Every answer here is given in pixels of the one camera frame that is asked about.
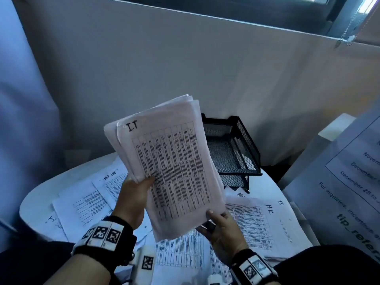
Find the white paper sign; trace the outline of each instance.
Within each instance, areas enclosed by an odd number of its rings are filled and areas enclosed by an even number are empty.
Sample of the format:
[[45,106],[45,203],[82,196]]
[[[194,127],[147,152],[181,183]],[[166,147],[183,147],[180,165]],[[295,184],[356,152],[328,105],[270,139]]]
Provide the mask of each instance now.
[[327,244],[380,262],[380,102],[356,119],[284,190]]

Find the white table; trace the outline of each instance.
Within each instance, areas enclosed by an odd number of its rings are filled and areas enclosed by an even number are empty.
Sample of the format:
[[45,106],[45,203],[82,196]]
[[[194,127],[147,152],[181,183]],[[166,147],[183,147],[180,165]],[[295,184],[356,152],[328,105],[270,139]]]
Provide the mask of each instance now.
[[[52,236],[42,234],[37,228],[45,220],[46,216],[54,211],[51,205],[52,201],[58,198],[60,191],[110,165],[116,156],[116,153],[112,153],[94,159],[61,173],[35,187],[21,203],[19,211],[21,219],[43,238],[53,240]],[[249,178],[249,192],[252,197],[259,199],[275,198],[276,200],[283,200],[285,203],[286,198],[276,183],[263,169],[261,171],[263,173],[262,176],[251,176]]]

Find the left hand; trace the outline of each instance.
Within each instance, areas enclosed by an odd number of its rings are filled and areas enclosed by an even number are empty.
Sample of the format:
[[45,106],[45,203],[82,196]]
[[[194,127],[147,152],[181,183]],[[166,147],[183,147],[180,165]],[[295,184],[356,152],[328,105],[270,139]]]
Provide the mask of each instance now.
[[112,215],[126,221],[133,230],[137,229],[143,222],[148,190],[154,180],[155,177],[149,177],[136,184],[125,179]]

